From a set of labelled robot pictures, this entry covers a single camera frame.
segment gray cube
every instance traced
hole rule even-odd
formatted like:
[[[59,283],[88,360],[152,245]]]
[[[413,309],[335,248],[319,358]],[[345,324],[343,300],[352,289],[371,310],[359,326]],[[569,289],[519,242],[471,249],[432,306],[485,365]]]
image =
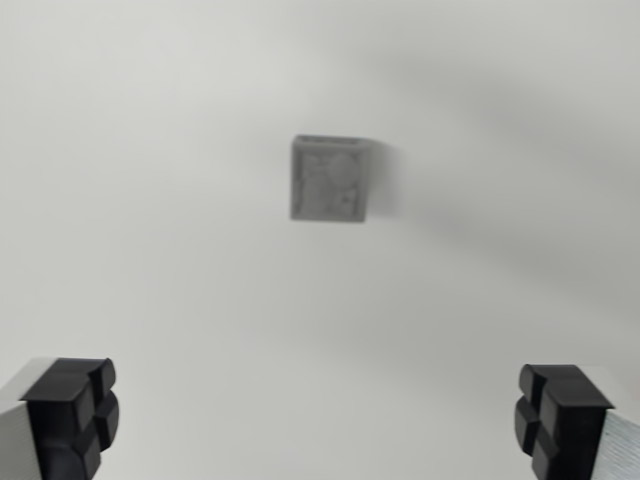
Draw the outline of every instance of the gray cube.
[[[364,222],[371,142],[299,135],[292,147],[291,218]]]

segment block face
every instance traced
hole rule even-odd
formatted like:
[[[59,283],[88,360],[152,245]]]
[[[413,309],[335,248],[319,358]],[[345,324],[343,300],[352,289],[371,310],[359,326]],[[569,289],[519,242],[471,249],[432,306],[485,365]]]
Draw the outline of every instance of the block face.
[[[516,437],[538,479],[590,480],[613,405],[574,365],[525,365],[520,388]]]
[[[369,141],[300,135],[292,147],[291,217],[363,222],[366,216]]]

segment white surface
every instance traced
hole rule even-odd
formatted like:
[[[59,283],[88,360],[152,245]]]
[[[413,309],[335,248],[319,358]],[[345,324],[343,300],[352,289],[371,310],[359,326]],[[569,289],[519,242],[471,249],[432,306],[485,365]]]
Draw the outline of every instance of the white surface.
[[[115,361],[100,480],[532,479],[524,363],[640,385],[639,15],[3,0],[0,378]],[[298,133],[395,152],[366,224]]]
[[[0,400],[0,480],[40,480],[26,402]]]
[[[640,478],[640,425],[610,410],[602,430],[592,480]]]

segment white background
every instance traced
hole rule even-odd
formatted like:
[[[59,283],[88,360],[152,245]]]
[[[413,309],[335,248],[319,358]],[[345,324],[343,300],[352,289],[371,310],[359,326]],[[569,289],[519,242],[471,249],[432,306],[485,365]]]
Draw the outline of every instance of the white background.
[[[640,384],[639,42],[633,1],[0,0],[0,378],[115,361],[101,480],[534,478],[524,363]],[[288,219],[299,133],[387,146],[365,224]]]

